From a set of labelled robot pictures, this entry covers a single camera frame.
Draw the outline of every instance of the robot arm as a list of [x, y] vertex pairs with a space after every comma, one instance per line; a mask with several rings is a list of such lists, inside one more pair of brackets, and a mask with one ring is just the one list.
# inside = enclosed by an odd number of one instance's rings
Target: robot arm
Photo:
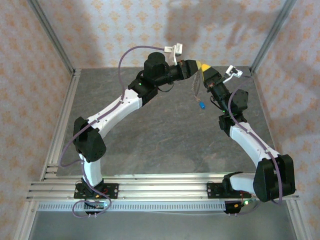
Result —
[[[219, 117], [220, 128], [243, 148], [256, 167], [255, 175], [242, 172], [225, 175], [222, 181], [222, 191], [226, 195], [231, 195], [235, 191], [248, 192], [256, 195], [262, 202], [278, 198], [280, 183], [274, 172], [275, 166], [271, 158], [273, 156], [280, 172], [282, 195], [293, 194], [296, 190], [293, 160], [289, 155], [280, 155], [279, 152], [268, 146], [247, 123], [243, 116], [243, 111], [248, 108], [246, 91], [239, 89], [234, 94], [230, 101], [231, 112], [229, 112], [228, 102], [231, 93], [224, 83], [233, 76], [239, 78], [242, 72], [231, 65], [222, 77], [214, 68], [202, 64], [201, 73], [204, 86], [208, 92], [211, 92], [213, 99], [224, 113]], [[236, 125], [231, 114], [242, 127]]]
[[[178, 48], [178, 51], [176, 47], [169, 50], [174, 53], [180, 53], [181, 49], [182, 46]], [[200, 66], [199, 62], [195, 60], [182, 60], [175, 63], [176, 65], [169, 66], [162, 53], [151, 53], [144, 62], [143, 71], [137, 75], [136, 79], [125, 90], [123, 98], [119, 97], [105, 109], [87, 119], [79, 117], [74, 122], [73, 133], [75, 135], [86, 125], [96, 120], [92, 126], [80, 134], [73, 142], [80, 158], [84, 160], [84, 172], [88, 182], [83, 177], [82, 183], [91, 194], [93, 194], [93, 191], [87, 186], [88, 183], [98, 191], [101, 190], [103, 185], [101, 157], [106, 152], [103, 138], [107, 133], [124, 117], [143, 107], [154, 98], [158, 94], [159, 86], [188, 79], [199, 70]], [[103, 118], [99, 118], [110, 111], [119, 101], [121, 101], [121, 104], [114, 111]]]

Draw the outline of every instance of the blue object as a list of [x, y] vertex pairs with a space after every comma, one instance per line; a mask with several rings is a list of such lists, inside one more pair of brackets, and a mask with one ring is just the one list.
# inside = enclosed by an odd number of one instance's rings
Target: blue object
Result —
[[205, 105], [205, 103], [204, 103], [203, 101], [199, 102], [199, 106], [200, 106], [200, 108], [202, 108], [202, 109], [205, 109], [205, 108], [206, 108], [206, 105]]

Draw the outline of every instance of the patterned wallpaper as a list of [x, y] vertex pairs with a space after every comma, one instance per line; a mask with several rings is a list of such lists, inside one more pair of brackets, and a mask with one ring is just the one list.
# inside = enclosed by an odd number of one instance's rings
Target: patterned wallpaper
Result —
[[[285, 0], [40, 0], [76, 68], [116, 67], [136, 45], [183, 43], [180, 59], [250, 66]], [[123, 66], [141, 66], [135, 50]]]
[[275, 146], [294, 160], [296, 187], [320, 239], [320, 4], [297, 1], [257, 72]]
[[70, 75], [25, 0], [0, 10], [0, 239], [12, 239], [38, 181]]

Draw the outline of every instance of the black bracket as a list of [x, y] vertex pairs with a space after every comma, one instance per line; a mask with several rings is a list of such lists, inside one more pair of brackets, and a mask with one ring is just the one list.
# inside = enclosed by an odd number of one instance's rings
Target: black bracket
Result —
[[[294, 161], [289, 155], [278, 155], [275, 161], [280, 171], [282, 195], [294, 194], [296, 191]], [[261, 202], [279, 197], [279, 183], [274, 171], [275, 166], [271, 159], [259, 161], [253, 180], [253, 189]]]
[[248, 192], [241, 192], [236, 190], [225, 190], [222, 182], [214, 183], [208, 182], [206, 184], [206, 193], [208, 199], [249, 199], [251, 194]]
[[[77, 183], [75, 185], [75, 191], [74, 191], [74, 199], [87, 199], [87, 200], [99, 200], [99, 199], [105, 199], [104, 196], [101, 196], [91, 190], [89, 186], [86, 184], [86, 182], [81, 179], [82, 182]], [[119, 184], [118, 183], [104, 183], [102, 180], [97, 186], [94, 187], [99, 192], [107, 195], [111, 199], [117, 199], [118, 193], [119, 193]]]

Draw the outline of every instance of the purple cable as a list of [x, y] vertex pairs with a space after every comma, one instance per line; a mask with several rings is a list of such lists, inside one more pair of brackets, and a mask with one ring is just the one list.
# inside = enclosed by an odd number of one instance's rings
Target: purple cable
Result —
[[[98, 212], [98, 213], [96, 213], [96, 212], [94, 213], [94, 216], [95, 216], [95, 217], [97, 217], [98, 215], [104, 214], [104, 213], [105, 213], [105, 212], [106, 212], [106, 211], [111, 207], [112, 202], [111, 202], [110, 197], [108, 197], [108, 196], [107, 196], [107, 195], [105, 195], [104, 193], [102, 193], [102, 192], [100, 192], [100, 191], [98, 191], [98, 190], [94, 189], [94, 187], [93, 187], [93, 186], [91, 186], [91, 184], [90, 184], [90, 183], [89, 183], [89, 181], [88, 181], [88, 178], [87, 178], [86, 172], [85, 172], [85, 165], [84, 165], [84, 161], [82, 161], [82, 162], [81, 162], [81, 169], [82, 169], [82, 174], [83, 174], [84, 180], [85, 180], [86, 184], [89, 186], [89, 188], [90, 188], [91, 190], [93, 190], [94, 192], [96, 192], [97, 194], [99, 194], [99, 195], [101, 195], [101, 196], [103, 196], [103, 197], [105, 197], [106, 199], [108, 199], [108, 200], [109, 200], [109, 204], [108, 204], [108, 206], [107, 206], [105, 209], [103, 209], [102, 211], [100, 211], [100, 212]], [[81, 215], [77, 215], [77, 214], [75, 213], [76, 205], [77, 205], [77, 204], [79, 204], [79, 203], [87, 203], [87, 204], [92, 204], [92, 203], [95, 203], [95, 204], [105, 204], [103, 201], [88, 201], [88, 200], [80, 200], [80, 201], [77, 201], [77, 202], [73, 205], [73, 207], [72, 207], [72, 214], [73, 214], [73, 216], [75, 216], [76, 218], [79, 218], [79, 219], [90, 218], [90, 216], [91, 216], [91, 214], [81, 216]]]
[[[126, 51], [122, 57], [120, 58], [120, 61], [119, 61], [119, 64], [118, 64], [118, 80], [119, 80], [119, 83], [121, 85], [121, 89], [122, 89], [122, 94], [121, 94], [121, 98], [120, 98], [120, 101], [113, 107], [111, 108], [109, 111], [105, 112], [104, 114], [102, 114], [101, 116], [99, 116], [97, 118], [97, 120], [99, 121], [100, 119], [104, 118], [105, 116], [107, 116], [108, 114], [112, 113], [114, 110], [117, 109], [117, 107], [119, 107], [119, 105], [121, 104], [121, 102], [123, 101], [124, 97], [125, 97], [125, 91], [126, 91], [126, 88], [125, 88], [125, 85], [122, 81], [122, 78], [121, 78], [121, 73], [120, 73], [120, 70], [121, 70], [121, 63], [124, 59], [124, 57], [129, 53], [131, 52], [132, 50], [135, 50], [135, 49], [155, 49], [155, 50], [160, 50], [160, 51], [164, 51], [165, 49], [164, 48], [161, 48], [161, 47], [155, 47], [155, 46], [146, 46], [146, 45], [141, 45], [141, 46], [134, 46], [132, 48], [130, 48], [128, 51]], [[81, 160], [75, 160], [69, 164], [66, 164], [66, 165], [62, 165], [61, 161], [62, 161], [62, 158], [63, 156], [65, 155], [67, 149], [69, 148], [69, 146], [72, 144], [72, 142], [80, 135], [82, 134], [85, 130], [87, 130], [89, 127], [91, 127], [93, 124], [95, 124], [97, 122], [97, 120], [93, 120], [92, 122], [90, 122], [87, 126], [85, 126], [83, 129], [81, 129], [77, 134], [75, 134], [71, 140], [65, 145], [65, 147], [63, 148], [62, 150], [62, 153], [59, 157], [59, 161], [58, 161], [58, 165], [60, 167], [69, 167], [71, 166], [72, 164], [75, 164]]]
[[[121, 78], [121, 73], [120, 73], [120, 70], [121, 70], [121, 63], [124, 59], [124, 57], [129, 53], [131, 52], [132, 50], [134, 49], [155, 49], [155, 50], [160, 50], [160, 51], [164, 51], [165, 49], [164, 48], [161, 48], [161, 47], [155, 47], [155, 46], [147, 46], [147, 45], [140, 45], [140, 46], [134, 46], [132, 48], [130, 48], [128, 51], [126, 51], [122, 57], [120, 58], [120, 61], [119, 61], [119, 64], [118, 64], [118, 80], [119, 80], [119, 83], [121, 85], [121, 89], [122, 89], [122, 94], [121, 94], [121, 97], [120, 97], [120, 101], [114, 106], [112, 107], [109, 111], [105, 112], [104, 114], [102, 114], [100, 117], [97, 118], [97, 120], [93, 120], [92, 122], [90, 122], [87, 126], [85, 126], [84, 128], [82, 128], [79, 132], [77, 132], [72, 138], [71, 140], [65, 145], [65, 147], [63, 148], [62, 152], [61, 152], [61, 155], [59, 157], [59, 160], [58, 160], [58, 165], [60, 167], [63, 167], [63, 168], [66, 168], [66, 167], [69, 167], [77, 162], [81, 162], [81, 169], [82, 169], [82, 174], [83, 174], [83, 177], [84, 177], [84, 180], [85, 182], [87, 183], [87, 185], [89, 186], [89, 188], [91, 190], [93, 190], [94, 192], [96, 192], [97, 194], [105, 197], [106, 199], [109, 200], [109, 205], [104, 209], [102, 210], [101, 212], [99, 213], [95, 213], [95, 217], [97, 217], [98, 215], [101, 215], [101, 214], [104, 214], [110, 207], [111, 207], [111, 204], [112, 204], [112, 201], [111, 199], [103, 194], [102, 192], [94, 189], [93, 186], [90, 185], [88, 179], [87, 179], [87, 175], [85, 173], [85, 167], [84, 167], [84, 161], [81, 160], [81, 159], [78, 159], [78, 160], [74, 160], [73, 162], [71, 163], [68, 163], [68, 164], [62, 164], [62, 158], [63, 156], [65, 155], [67, 149], [69, 148], [69, 146], [72, 144], [72, 142], [80, 135], [82, 134], [85, 130], [87, 130], [89, 127], [91, 127], [93, 124], [95, 124], [97, 121], [99, 121], [100, 119], [104, 118], [105, 116], [107, 116], [108, 114], [112, 113], [114, 110], [117, 109], [117, 107], [119, 107], [119, 105], [121, 104], [121, 102], [123, 101], [124, 97], [125, 97], [125, 91], [126, 91], [126, 88], [125, 88], [125, 85], [122, 81], [122, 78]], [[103, 201], [87, 201], [87, 200], [80, 200], [80, 201], [77, 201], [73, 207], [72, 207], [72, 214], [76, 217], [76, 218], [89, 218], [91, 215], [84, 215], [84, 216], [80, 216], [80, 215], [77, 215], [75, 213], [75, 207], [78, 203], [88, 203], [88, 204], [92, 204], [92, 203], [104, 203]]]
[[273, 162], [273, 165], [274, 165], [274, 168], [275, 168], [275, 172], [276, 172], [276, 177], [277, 177], [277, 180], [278, 180], [278, 185], [279, 185], [279, 201], [278, 203], [275, 202], [274, 200], [272, 200], [273, 203], [275, 204], [281, 204], [282, 203], [282, 198], [283, 198], [283, 190], [282, 190], [282, 181], [281, 181], [281, 175], [280, 175], [280, 171], [279, 171], [279, 167], [278, 167], [278, 164], [277, 164], [277, 161], [276, 159], [274, 158], [274, 156], [270, 153], [270, 151], [268, 151], [267, 147], [261, 142], [261, 140], [256, 136], [254, 135], [252, 132], [248, 131], [248, 129], [246, 129], [244, 126], [242, 126], [234, 117], [234, 115], [232, 114], [231, 112], [231, 101], [232, 101], [232, 98], [234, 97], [235, 93], [244, 85], [247, 83], [247, 81], [249, 80], [246, 80], [244, 81], [243, 83], [241, 83], [234, 91], [233, 93], [231, 94], [230, 98], [229, 98], [229, 101], [228, 101], [228, 111], [229, 111], [229, 114], [230, 114], [230, 117], [232, 118], [232, 120], [235, 122], [235, 124], [237, 124], [242, 130], [244, 130], [246, 133], [250, 134], [250, 136], [252, 136], [260, 145], [261, 147], [266, 151], [266, 153], [268, 153], [268, 155], [271, 157], [272, 159], [272, 162]]

